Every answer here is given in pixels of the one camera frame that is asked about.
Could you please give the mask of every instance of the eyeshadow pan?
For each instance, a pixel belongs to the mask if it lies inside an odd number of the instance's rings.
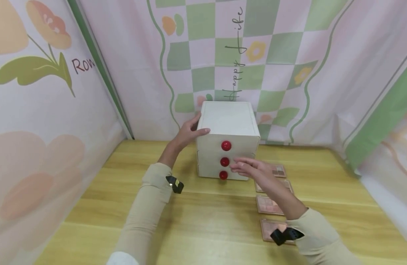
[[[289,180],[279,179],[279,181],[284,185],[284,187],[288,188],[292,194],[295,194]],[[255,182],[255,190],[256,190],[256,192],[264,193],[264,191],[261,189],[261,187],[256,182]]]
[[[275,220],[261,219],[262,240],[267,242],[274,242],[274,240],[270,237],[271,233],[274,232],[274,230],[276,229],[279,229],[283,232],[286,228],[286,223]],[[285,244],[296,245],[295,242],[292,240],[287,240]]]
[[[256,196],[256,204],[259,213],[284,215],[278,204],[267,196]]]
[[[273,175],[277,178],[286,178],[285,170],[283,165],[270,164]]]

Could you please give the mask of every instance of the cabinet top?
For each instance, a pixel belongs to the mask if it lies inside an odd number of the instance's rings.
[[[255,115],[249,102],[204,101],[198,129],[210,134],[258,136]]]

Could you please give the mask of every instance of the flower illustration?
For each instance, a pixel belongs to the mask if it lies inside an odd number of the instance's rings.
[[[9,0],[0,0],[0,54],[16,53],[28,46],[28,35]]]
[[[246,51],[246,56],[250,62],[258,61],[264,56],[265,42],[254,41]]]
[[[162,28],[168,36],[171,36],[174,31],[177,36],[181,36],[184,32],[184,20],[179,14],[174,15],[174,19],[168,16],[162,17]]]
[[[28,16],[41,36],[57,49],[66,50],[71,46],[71,37],[66,32],[63,20],[42,2],[27,2]]]
[[[172,18],[164,16],[162,17],[162,28],[167,33],[168,36],[171,36],[175,31],[175,22]]]
[[[261,115],[261,119],[259,120],[259,124],[265,123],[265,122],[270,121],[272,119],[273,119],[273,117],[271,117],[271,115],[263,114],[263,115]]]
[[[301,84],[305,80],[305,78],[309,76],[311,71],[312,71],[311,67],[302,68],[300,72],[293,78],[295,80],[295,84],[296,85]]]
[[[202,104],[203,104],[204,101],[206,101],[206,98],[205,98],[204,96],[198,96],[198,97],[197,97],[197,105],[198,105],[199,107],[202,106]]]
[[[56,75],[66,82],[71,94],[75,97],[75,93],[72,89],[72,79],[66,64],[65,56],[63,53],[59,53],[59,59],[56,59],[52,50],[52,46],[58,49],[67,49],[71,46],[71,38],[66,32],[63,20],[60,17],[53,15],[52,11],[50,11],[46,5],[36,0],[30,0],[27,2],[27,12],[38,32],[48,42],[51,56],[25,32],[25,35],[27,36],[27,44],[29,38],[36,47],[41,50],[47,59],[40,56],[24,56],[7,62],[0,68],[0,85],[7,84],[16,79],[20,86],[28,86],[45,76]],[[12,17],[15,17],[15,21],[16,18],[19,18],[16,11],[14,11]],[[0,31],[11,31],[11,28],[6,25],[7,23],[2,24],[1,21]]]
[[[57,229],[81,192],[84,150],[72,135],[46,145],[25,131],[0,134],[0,231],[13,234],[0,246],[1,260],[37,248]]]

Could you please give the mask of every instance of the green checkered pattern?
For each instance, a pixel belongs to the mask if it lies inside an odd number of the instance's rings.
[[[294,101],[304,97],[302,88],[326,53],[307,47],[319,46],[313,36],[328,36],[348,0],[308,2],[306,21],[296,28],[293,12],[282,13],[283,1],[289,0],[155,0],[161,28],[164,16],[185,27],[181,34],[164,33],[164,70],[179,119],[205,100],[250,101],[268,144],[275,130],[296,123],[303,110]],[[326,47],[328,38],[320,42]]]

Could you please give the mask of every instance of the left hand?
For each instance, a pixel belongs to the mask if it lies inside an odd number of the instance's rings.
[[[186,147],[189,143],[193,142],[197,137],[209,134],[211,131],[209,128],[196,130],[200,116],[201,114],[198,112],[193,119],[186,121],[183,126],[181,126],[181,129],[179,129],[178,134],[172,140],[172,142],[175,143],[180,150]]]

